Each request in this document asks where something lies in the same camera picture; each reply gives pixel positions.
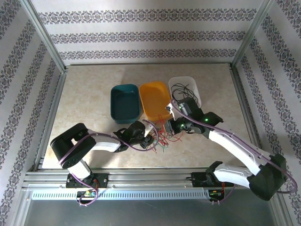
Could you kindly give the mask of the teal plastic bin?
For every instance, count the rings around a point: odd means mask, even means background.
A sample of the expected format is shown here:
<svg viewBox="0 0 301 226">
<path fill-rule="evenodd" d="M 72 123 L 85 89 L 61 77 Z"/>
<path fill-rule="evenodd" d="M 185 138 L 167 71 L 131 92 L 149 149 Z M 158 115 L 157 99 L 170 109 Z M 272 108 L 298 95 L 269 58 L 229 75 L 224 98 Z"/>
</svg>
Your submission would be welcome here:
<svg viewBox="0 0 301 226">
<path fill-rule="evenodd" d="M 117 124 L 133 123 L 140 115 L 140 96 L 136 85 L 122 84 L 111 89 L 111 118 Z"/>
</svg>

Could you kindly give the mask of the orange plastic bin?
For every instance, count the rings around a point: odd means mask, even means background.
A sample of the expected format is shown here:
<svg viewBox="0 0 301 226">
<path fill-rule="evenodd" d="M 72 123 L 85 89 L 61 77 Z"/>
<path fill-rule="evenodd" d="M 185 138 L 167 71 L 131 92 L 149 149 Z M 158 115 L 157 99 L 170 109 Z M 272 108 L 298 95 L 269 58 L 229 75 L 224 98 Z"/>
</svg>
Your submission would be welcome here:
<svg viewBox="0 0 301 226">
<path fill-rule="evenodd" d="M 144 83 L 139 87 L 139 94 L 144 113 L 149 121 L 170 118 L 166 106 L 170 103 L 171 97 L 165 83 L 161 81 Z"/>
</svg>

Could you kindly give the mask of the white plastic bin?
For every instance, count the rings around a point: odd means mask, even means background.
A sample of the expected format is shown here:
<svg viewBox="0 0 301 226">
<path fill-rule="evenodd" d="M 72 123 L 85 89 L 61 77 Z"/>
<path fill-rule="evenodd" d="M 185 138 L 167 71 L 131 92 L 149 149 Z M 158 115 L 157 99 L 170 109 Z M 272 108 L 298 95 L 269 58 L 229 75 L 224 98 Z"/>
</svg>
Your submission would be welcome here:
<svg viewBox="0 0 301 226">
<path fill-rule="evenodd" d="M 190 76 L 173 77 L 168 82 L 171 98 L 179 102 L 182 99 L 191 97 L 198 107 L 202 106 L 196 81 Z"/>
</svg>

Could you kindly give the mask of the grey metal front panel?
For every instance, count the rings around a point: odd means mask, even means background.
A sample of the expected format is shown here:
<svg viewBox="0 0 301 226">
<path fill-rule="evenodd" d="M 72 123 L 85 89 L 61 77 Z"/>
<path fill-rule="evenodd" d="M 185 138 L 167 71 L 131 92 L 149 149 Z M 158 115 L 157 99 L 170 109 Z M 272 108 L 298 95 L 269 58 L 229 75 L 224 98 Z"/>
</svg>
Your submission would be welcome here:
<svg viewBox="0 0 301 226">
<path fill-rule="evenodd" d="M 235 189 L 226 201 L 204 199 L 95 201 L 81 207 L 74 199 L 31 194 L 12 226 L 293 226 L 277 198 L 262 201 Z"/>
</svg>

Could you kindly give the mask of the aluminium front frame rail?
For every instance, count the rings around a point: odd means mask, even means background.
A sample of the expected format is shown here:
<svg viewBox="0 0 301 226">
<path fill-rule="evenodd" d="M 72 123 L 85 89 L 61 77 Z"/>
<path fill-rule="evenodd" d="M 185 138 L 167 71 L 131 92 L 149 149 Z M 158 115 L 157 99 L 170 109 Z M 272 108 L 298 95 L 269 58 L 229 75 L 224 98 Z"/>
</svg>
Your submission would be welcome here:
<svg viewBox="0 0 301 226">
<path fill-rule="evenodd" d="M 159 190 L 190 189 L 187 179 L 192 172 L 205 172 L 206 168 L 120 168 L 92 169 L 93 173 L 109 174 L 108 189 Z M 65 188 L 69 172 L 64 169 L 40 169 L 25 174 L 22 188 L 59 189 Z"/>
</svg>

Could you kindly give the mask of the aluminium frame rail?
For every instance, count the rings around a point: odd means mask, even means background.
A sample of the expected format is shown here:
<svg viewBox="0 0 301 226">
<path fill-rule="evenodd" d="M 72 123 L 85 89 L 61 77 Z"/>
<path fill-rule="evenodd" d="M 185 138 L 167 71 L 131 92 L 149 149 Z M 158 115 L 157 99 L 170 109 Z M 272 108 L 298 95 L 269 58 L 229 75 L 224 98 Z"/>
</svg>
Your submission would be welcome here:
<svg viewBox="0 0 301 226">
<path fill-rule="evenodd" d="M 187 179 L 192 172 L 205 172 L 206 168 L 120 168 L 92 169 L 93 173 L 109 174 L 108 189 L 159 190 L 190 189 Z M 64 169 L 40 169 L 25 174 L 22 188 L 59 189 L 65 188 L 69 172 Z"/>
<path fill-rule="evenodd" d="M 105 66 L 105 65 L 217 65 L 217 64 L 228 64 L 232 65 L 229 62 L 192 62 L 192 63 L 180 63 L 180 62 L 158 62 L 158 63 L 82 63 L 82 64 L 70 64 L 66 65 L 65 68 L 69 68 L 71 66 Z"/>
</svg>

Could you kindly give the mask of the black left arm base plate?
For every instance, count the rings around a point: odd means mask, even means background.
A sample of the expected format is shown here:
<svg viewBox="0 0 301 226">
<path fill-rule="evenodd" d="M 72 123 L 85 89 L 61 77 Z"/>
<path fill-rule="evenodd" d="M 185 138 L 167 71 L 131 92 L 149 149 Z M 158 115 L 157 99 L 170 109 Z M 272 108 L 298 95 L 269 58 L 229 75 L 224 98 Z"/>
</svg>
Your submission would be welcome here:
<svg viewBox="0 0 301 226">
<path fill-rule="evenodd" d="M 66 188 L 88 188 L 87 185 L 93 188 L 106 188 L 109 181 L 109 174 L 106 173 L 92 173 L 85 179 L 80 179 L 85 185 L 80 183 L 72 174 L 68 174 L 66 181 Z"/>
</svg>

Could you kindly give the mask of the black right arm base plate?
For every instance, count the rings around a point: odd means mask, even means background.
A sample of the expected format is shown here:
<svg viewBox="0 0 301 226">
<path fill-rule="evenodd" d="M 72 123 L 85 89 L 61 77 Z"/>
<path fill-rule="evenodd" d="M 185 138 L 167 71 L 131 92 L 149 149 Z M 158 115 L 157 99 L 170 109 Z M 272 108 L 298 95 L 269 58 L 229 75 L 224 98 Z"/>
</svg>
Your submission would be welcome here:
<svg viewBox="0 0 301 226">
<path fill-rule="evenodd" d="M 192 182 L 193 187 L 233 187 L 234 184 L 230 182 L 221 182 L 213 174 L 206 172 L 192 172 L 187 178 Z"/>
</svg>

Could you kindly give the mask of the aluminium right side rail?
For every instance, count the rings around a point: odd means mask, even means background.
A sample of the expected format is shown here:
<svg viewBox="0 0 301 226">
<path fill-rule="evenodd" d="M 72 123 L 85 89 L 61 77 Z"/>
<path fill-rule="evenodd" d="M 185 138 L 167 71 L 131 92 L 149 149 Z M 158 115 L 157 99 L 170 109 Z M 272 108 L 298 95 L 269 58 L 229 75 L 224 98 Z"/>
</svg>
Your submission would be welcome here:
<svg viewBox="0 0 301 226">
<path fill-rule="evenodd" d="M 247 132 L 249 135 L 249 139 L 251 143 L 258 148 L 262 148 L 261 145 L 261 139 L 258 134 L 257 127 L 255 125 L 255 121 L 253 118 L 253 114 L 250 108 L 250 105 L 248 103 L 248 99 L 243 87 L 243 84 L 241 82 L 240 76 L 238 74 L 238 71 L 236 67 L 234 67 L 232 64 L 228 64 L 229 70 L 231 73 L 232 81 L 236 90 L 236 94 L 238 97 L 238 101 L 242 110 L 242 114 L 244 117 L 244 121 L 246 124 Z"/>
</svg>

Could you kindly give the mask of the aluminium back frame rail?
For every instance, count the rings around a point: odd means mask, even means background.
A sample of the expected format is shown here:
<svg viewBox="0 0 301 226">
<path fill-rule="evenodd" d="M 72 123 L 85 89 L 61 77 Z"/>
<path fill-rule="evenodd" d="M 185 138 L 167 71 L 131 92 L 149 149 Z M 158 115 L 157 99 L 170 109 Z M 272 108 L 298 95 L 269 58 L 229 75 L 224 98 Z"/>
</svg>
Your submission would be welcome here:
<svg viewBox="0 0 301 226">
<path fill-rule="evenodd" d="M 232 65 L 229 62 L 192 62 L 192 63 L 180 63 L 180 62 L 158 62 L 158 63 L 82 63 L 82 64 L 70 64 L 66 65 L 65 68 L 69 68 L 71 66 L 105 66 L 105 65 L 217 65 L 217 64 L 228 64 Z"/>
</svg>

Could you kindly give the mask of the aluminium left side rail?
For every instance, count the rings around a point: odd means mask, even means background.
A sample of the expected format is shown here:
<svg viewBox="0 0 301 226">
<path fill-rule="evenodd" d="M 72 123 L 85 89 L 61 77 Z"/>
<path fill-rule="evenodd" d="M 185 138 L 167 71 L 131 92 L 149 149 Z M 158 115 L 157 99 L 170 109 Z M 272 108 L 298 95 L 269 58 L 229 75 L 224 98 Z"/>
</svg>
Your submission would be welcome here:
<svg viewBox="0 0 301 226">
<path fill-rule="evenodd" d="M 66 76 L 67 76 L 67 72 L 68 72 L 68 67 L 65 69 L 65 71 L 63 73 L 61 73 L 59 80 L 57 81 L 57 86 L 53 95 L 53 99 L 50 105 L 50 109 L 49 109 L 49 113 L 48 113 L 48 117 L 47 117 L 47 121 L 42 133 L 42 137 L 40 139 L 40 144 L 39 144 L 39 148 L 37 149 L 37 154 L 36 157 L 34 159 L 33 165 L 31 167 L 30 171 L 37 171 L 39 169 L 40 166 L 40 161 L 42 159 L 43 156 L 45 156 L 47 147 L 48 147 L 48 143 L 49 143 L 49 139 L 50 139 L 50 135 L 51 135 L 51 131 L 54 125 L 54 121 L 55 121 L 55 116 L 57 113 L 57 109 L 59 106 L 59 102 L 61 99 L 61 95 L 63 92 L 63 87 L 65 84 L 65 80 L 66 80 Z"/>
</svg>

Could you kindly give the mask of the aluminium right frame post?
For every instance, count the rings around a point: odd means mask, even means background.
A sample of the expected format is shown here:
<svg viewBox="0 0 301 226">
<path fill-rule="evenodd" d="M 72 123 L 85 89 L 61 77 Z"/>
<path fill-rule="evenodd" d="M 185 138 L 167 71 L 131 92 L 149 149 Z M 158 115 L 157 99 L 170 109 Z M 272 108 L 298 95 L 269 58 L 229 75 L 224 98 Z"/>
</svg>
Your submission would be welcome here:
<svg viewBox="0 0 301 226">
<path fill-rule="evenodd" d="M 247 32 L 242 40 L 241 45 L 239 46 L 231 64 L 230 68 L 234 70 L 234 68 L 237 67 L 238 63 L 240 62 L 240 59 L 243 57 L 244 53 L 246 52 L 249 44 L 251 43 L 252 39 L 256 35 L 257 30 L 259 29 L 259 26 L 263 22 L 264 18 L 266 17 L 267 13 L 269 12 L 271 6 L 275 0 L 263 0 L 257 13 L 254 16 L 253 21 L 251 22 L 249 28 L 247 29 Z"/>
</svg>

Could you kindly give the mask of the aluminium frame post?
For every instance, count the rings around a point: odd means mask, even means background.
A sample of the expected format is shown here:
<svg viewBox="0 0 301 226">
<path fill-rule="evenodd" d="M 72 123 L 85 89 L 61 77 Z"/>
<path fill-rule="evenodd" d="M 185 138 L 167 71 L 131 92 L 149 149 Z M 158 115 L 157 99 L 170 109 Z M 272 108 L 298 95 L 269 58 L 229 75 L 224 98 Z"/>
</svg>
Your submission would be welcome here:
<svg viewBox="0 0 301 226">
<path fill-rule="evenodd" d="M 256 35 L 257 30 L 259 29 L 259 26 L 263 22 L 264 18 L 266 17 L 267 13 L 269 12 L 271 6 L 275 0 L 263 0 L 257 13 L 254 16 L 253 21 L 251 22 L 249 28 L 247 29 L 247 32 L 242 40 L 241 45 L 239 46 L 231 64 L 230 68 L 234 70 L 234 68 L 237 67 L 238 63 L 240 62 L 240 59 L 243 57 L 244 53 L 246 52 L 249 44 L 251 43 L 252 39 Z"/>
<path fill-rule="evenodd" d="M 35 26 L 41 40 L 46 45 L 51 57 L 53 58 L 54 62 L 58 66 L 60 72 L 64 73 L 66 70 L 66 65 L 63 62 L 57 48 L 55 47 L 49 33 L 47 32 L 37 10 L 35 9 L 31 0 L 19 0 L 22 7 L 28 14 L 29 19 L 32 21 L 33 25 Z"/>
</svg>

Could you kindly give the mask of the aluminium left frame post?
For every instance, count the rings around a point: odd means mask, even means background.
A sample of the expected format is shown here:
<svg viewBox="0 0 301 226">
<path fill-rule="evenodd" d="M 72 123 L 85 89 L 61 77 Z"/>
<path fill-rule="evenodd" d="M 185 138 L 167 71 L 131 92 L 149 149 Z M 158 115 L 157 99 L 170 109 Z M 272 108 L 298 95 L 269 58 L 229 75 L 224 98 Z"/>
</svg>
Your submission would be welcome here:
<svg viewBox="0 0 301 226">
<path fill-rule="evenodd" d="M 32 21 L 33 25 L 35 26 L 41 40 L 46 45 L 51 57 L 53 58 L 54 62 L 58 66 L 60 72 L 64 73 L 66 70 L 66 65 L 63 62 L 57 48 L 55 47 L 49 33 L 47 32 L 37 10 L 35 9 L 31 0 L 19 0 L 22 7 L 28 14 L 29 19 Z"/>
</svg>

